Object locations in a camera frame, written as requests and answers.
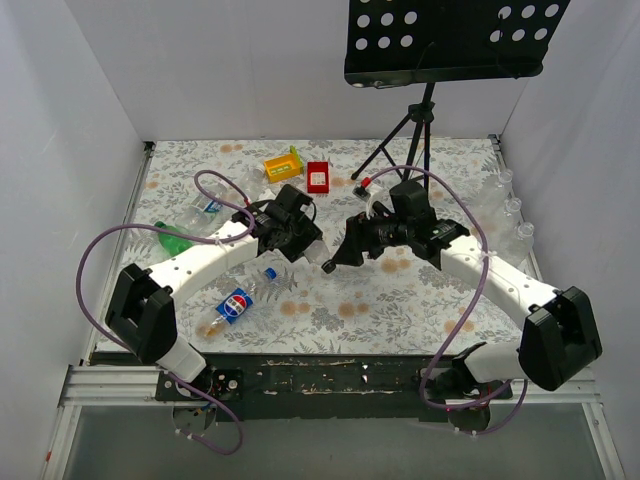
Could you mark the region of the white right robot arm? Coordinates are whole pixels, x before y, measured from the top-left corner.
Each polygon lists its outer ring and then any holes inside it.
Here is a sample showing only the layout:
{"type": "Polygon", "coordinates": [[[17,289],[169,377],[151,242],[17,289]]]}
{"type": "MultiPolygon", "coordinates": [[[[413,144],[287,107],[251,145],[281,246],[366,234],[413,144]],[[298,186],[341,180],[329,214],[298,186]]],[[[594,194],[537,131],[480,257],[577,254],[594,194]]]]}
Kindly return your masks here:
{"type": "Polygon", "coordinates": [[[346,221],[345,238],[322,268],[359,267],[364,258],[379,257],[386,248],[407,246],[436,269],[470,286],[522,328],[517,342],[480,343],[451,362],[430,386],[475,397],[490,382],[532,381],[554,391],[602,354],[589,297],[571,287],[559,290],[527,276],[506,261],[485,254],[469,231],[454,220],[438,219],[426,190],[406,181],[390,191],[393,207],[376,204],[346,221]]]}

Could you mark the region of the clear Pepsi bottle black cap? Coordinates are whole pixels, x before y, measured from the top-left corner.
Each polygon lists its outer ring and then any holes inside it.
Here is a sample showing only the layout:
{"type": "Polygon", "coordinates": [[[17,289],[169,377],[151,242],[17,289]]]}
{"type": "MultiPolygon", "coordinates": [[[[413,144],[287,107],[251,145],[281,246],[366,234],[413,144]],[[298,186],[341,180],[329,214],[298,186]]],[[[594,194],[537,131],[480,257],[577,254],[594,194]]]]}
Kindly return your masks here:
{"type": "Polygon", "coordinates": [[[329,249],[323,240],[314,240],[303,252],[304,258],[310,263],[322,266],[331,258],[329,249]]]}

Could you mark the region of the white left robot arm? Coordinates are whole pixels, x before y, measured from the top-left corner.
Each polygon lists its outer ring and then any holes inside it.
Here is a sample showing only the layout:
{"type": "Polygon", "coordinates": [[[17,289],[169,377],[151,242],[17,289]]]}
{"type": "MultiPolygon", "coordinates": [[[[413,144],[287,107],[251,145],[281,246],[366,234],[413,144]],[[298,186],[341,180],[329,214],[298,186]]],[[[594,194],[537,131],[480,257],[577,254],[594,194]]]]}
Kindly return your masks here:
{"type": "Polygon", "coordinates": [[[185,252],[146,269],[136,264],[119,274],[105,323],[144,365],[157,365],[178,378],[193,400],[213,386],[204,356],[177,330],[176,311],[228,270],[269,251],[293,263],[322,231],[306,211],[313,199],[284,185],[274,198],[258,200],[235,213],[210,237],[185,252]]]}

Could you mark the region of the clear bottle blue cap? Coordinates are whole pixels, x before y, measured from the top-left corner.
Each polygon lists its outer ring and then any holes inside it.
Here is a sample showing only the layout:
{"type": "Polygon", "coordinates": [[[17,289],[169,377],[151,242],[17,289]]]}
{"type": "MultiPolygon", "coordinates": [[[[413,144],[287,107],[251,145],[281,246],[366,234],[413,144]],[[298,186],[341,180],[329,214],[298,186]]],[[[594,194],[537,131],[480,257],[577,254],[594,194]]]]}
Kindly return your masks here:
{"type": "Polygon", "coordinates": [[[269,290],[277,277],[278,273],[271,267],[258,271],[218,303],[213,317],[197,325],[196,334],[200,338],[211,340],[228,326],[232,326],[255,304],[260,295],[269,290]]]}

